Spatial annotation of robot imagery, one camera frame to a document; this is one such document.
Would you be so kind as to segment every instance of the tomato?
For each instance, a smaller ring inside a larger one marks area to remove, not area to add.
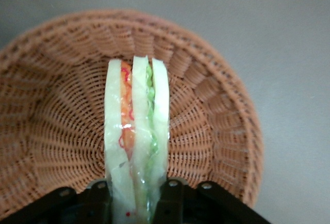
[[[131,65],[121,62],[121,122],[122,136],[119,145],[125,149],[128,160],[130,160],[134,147],[135,127],[132,103],[132,73]]]

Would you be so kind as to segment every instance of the basket weave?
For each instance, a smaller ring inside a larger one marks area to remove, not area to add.
[[[165,62],[170,79],[169,177],[212,180],[249,206],[263,146],[240,79],[204,40],[132,10],[66,15],[0,52],[0,219],[60,186],[104,177],[107,63]]]

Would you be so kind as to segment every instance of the screw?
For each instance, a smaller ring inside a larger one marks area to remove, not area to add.
[[[99,184],[97,185],[97,187],[98,187],[99,189],[102,189],[102,188],[105,187],[105,183],[104,183],[104,182],[101,182],[101,183],[99,183]]]
[[[170,185],[171,187],[174,187],[174,186],[177,185],[177,181],[176,181],[176,180],[171,180],[171,181],[169,182],[169,185]]]
[[[203,189],[211,189],[212,188],[212,185],[209,184],[209,183],[204,183],[204,184],[202,184],[202,188]]]
[[[61,197],[66,197],[67,195],[69,195],[70,194],[70,190],[69,189],[65,189],[65,190],[63,190],[63,191],[61,191],[60,193],[59,193],[59,195],[61,196]]]

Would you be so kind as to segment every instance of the basket rim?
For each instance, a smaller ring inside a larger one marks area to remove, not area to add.
[[[28,43],[29,37],[34,37],[41,34],[51,34],[54,32],[54,27],[58,28],[65,26],[68,21],[71,23],[76,22],[77,25],[83,25],[84,23],[91,23],[97,19],[99,19],[100,22],[106,22],[106,20],[118,20],[121,24],[127,24],[129,26],[143,25],[143,28],[146,30],[151,31],[154,34],[159,33],[163,37],[167,37],[169,41],[173,39],[180,41],[181,45],[185,48],[187,47],[187,50],[191,54],[202,53],[205,55],[203,59],[197,60],[199,60],[199,62],[203,64],[207,70],[221,83],[229,98],[233,100],[233,104],[236,109],[242,113],[242,125],[245,130],[249,131],[246,133],[246,146],[251,148],[251,151],[254,150],[254,154],[249,153],[251,158],[246,158],[248,169],[251,172],[247,173],[247,179],[244,185],[251,185],[254,183],[256,188],[254,192],[255,195],[249,196],[250,199],[247,198],[248,196],[244,196],[246,199],[242,200],[243,202],[249,202],[249,205],[253,206],[260,192],[261,177],[263,172],[262,133],[254,104],[251,101],[243,82],[231,69],[229,63],[212,45],[194,32],[182,28],[172,21],[134,9],[94,9],[73,12],[65,15],[59,15],[32,29],[29,29],[5,45],[5,47],[0,51],[0,73],[6,72],[9,66],[18,60],[19,55],[23,55],[31,49],[33,44]],[[255,151],[254,149],[256,144],[259,148],[258,151]]]

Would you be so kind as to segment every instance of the wrapped sandwich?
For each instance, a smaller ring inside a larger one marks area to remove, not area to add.
[[[167,174],[169,83],[163,62],[111,60],[104,109],[113,223],[150,223]]]

